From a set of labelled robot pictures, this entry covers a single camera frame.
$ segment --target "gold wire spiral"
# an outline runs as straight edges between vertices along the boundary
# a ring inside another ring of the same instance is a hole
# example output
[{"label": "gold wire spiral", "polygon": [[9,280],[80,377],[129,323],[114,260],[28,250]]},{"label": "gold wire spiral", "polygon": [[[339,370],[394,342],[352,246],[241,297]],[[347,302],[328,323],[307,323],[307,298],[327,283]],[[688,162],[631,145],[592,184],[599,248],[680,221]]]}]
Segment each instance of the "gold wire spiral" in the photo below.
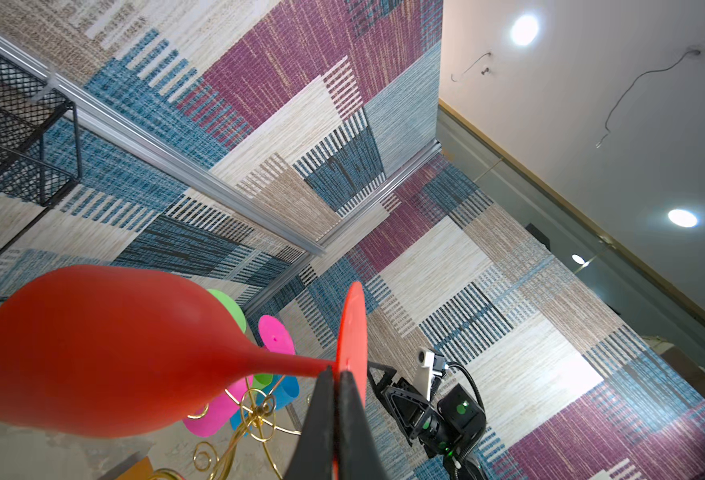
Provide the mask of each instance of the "gold wire spiral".
[{"label": "gold wire spiral", "polygon": [[[267,461],[270,462],[272,470],[275,475],[282,480],[283,476],[278,470],[278,466],[272,460],[272,455],[270,454],[270,449],[267,448],[267,443],[275,436],[276,431],[289,433],[291,435],[302,435],[299,430],[289,430],[278,425],[276,413],[276,398],[273,392],[281,384],[286,376],[282,376],[269,392],[265,393],[263,390],[255,389],[249,386],[248,379],[246,379],[246,392],[240,398],[235,398],[235,396],[230,393],[230,390],[225,389],[224,392],[230,399],[235,402],[239,407],[241,424],[235,429],[230,438],[230,444],[227,446],[227,450],[222,456],[216,453],[216,449],[209,442],[199,442],[195,446],[195,451],[193,453],[193,466],[198,472],[209,472],[207,480],[225,480],[228,475],[230,475],[230,470],[232,469],[232,460],[235,458],[235,451],[238,442],[246,436],[248,433],[254,440],[257,440],[262,444],[262,449],[264,450],[265,456],[267,456]],[[254,398],[254,392],[259,393],[264,397],[260,405],[256,404],[256,399]],[[246,398],[249,398],[250,406],[246,406]],[[203,418],[209,409],[209,404],[206,404],[204,411],[201,414],[188,415],[188,418]],[[265,437],[262,431],[262,424],[272,427],[270,436]],[[256,436],[251,430],[252,427],[256,427],[259,432],[259,436]],[[148,480],[184,480],[182,475],[170,468],[158,468],[152,473]]]}]

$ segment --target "blue cup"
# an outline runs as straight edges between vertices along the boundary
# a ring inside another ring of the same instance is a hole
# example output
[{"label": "blue cup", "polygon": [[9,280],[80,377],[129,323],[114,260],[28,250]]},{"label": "blue cup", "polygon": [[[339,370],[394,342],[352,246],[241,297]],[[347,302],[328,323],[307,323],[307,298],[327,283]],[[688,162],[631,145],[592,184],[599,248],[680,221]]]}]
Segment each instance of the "blue cup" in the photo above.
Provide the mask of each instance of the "blue cup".
[{"label": "blue cup", "polygon": [[[261,390],[268,393],[275,386],[275,384],[278,383],[280,378],[280,375],[273,375],[272,383]],[[275,396],[275,411],[277,412],[281,408],[293,402],[294,398],[297,398],[300,395],[300,383],[296,380],[295,376],[288,376],[283,379],[278,388],[276,388],[275,392],[272,392],[272,394]],[[263,400],[264,397],[260,393],[257,393],[256,402],[261,403]],[[241,423],[240,411],[230,417],[230,425],[233,430],[238,428]]]}]

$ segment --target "black wire mesh basket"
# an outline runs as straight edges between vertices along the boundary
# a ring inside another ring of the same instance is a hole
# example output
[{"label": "black wire mesh basket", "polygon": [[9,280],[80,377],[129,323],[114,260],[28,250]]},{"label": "black wire mesh basket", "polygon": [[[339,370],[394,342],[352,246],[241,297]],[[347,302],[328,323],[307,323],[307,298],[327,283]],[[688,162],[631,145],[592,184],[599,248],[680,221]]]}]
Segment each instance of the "black wire mesh basket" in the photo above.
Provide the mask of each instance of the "black wire mesh basket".
[{"label": "black wire mesh basket", "polygon": [[[73,129],[74,158],[54,164],[46,155],[46,131],[58,121]],[[0,55],[0,194],[43,207],[0,245],[0,255],[78,185],[80,174],[75,104],[52,84]]]}]

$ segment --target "silver metal frame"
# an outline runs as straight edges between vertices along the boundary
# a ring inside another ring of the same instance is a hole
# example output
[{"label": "silver metal frame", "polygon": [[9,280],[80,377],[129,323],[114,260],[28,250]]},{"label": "silver metal frame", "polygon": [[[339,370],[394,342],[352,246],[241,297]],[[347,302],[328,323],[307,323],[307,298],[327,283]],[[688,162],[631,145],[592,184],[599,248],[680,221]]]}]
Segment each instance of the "silver metal frame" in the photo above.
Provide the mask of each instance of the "silver metal frame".
[{"label": "silver metal frame", "polygon": [[[395,174],[387,178],[381,185],[377,187],[368,197],[364,198],[352,212],[345,216],[338,225],[328,231],[320,240],[320,244],[324,247],[330,245],[334,240],[346,234],[350,230],[355,229],[359,220],[384,200],[396,188],[398,188],[411,174],[426,164],[431,158],[441,150],[441,144],[436,139],[430,140],[416,155],[411,157],[401,168],[398,168]],[[244,307],[243,312],[246,317],[252,315],[259,309],[271,296],[275,295],[282,289],[291,279],[299,275],[312,260],[312,255],[304,254],[294,261],[293,264],[285,269],[279,276],[273,280],[270,285],[264,287],[260,293],[257,293]]]},{"label": "silver metal frame", "polygon": [[[45,63],[1,35],[0,53],[41,79],[46,79],[50,75],[50,69]],[[279,216],[255,204],[204,168],[189,161],[175,149],[155,139],[134,122],[109,108],[76,84],[59,75],[56,89],[77,104],[78,120],[82,127],[131,152],[158,170],[231,208],[306,252],[312,255],[322,255],[325,252],[315,240],[294,230]]]}]

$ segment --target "white clip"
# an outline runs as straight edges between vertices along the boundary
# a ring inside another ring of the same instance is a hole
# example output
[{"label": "white clip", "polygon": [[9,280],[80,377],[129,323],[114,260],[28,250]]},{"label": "white clip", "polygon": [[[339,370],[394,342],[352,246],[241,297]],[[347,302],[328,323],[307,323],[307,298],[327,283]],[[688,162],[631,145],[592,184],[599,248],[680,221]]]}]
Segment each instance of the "white clip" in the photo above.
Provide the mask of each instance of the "white clip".
[{"label": "white clip", "polygon": [[57,71],[54,70],[54,67],[50,67],[48,70],[48,80],[46,81],[46,85],[44,85],[43,88],[41,88],[35,95],[30,97],[31,104],[36,104],[59,86],[57,76]]}]

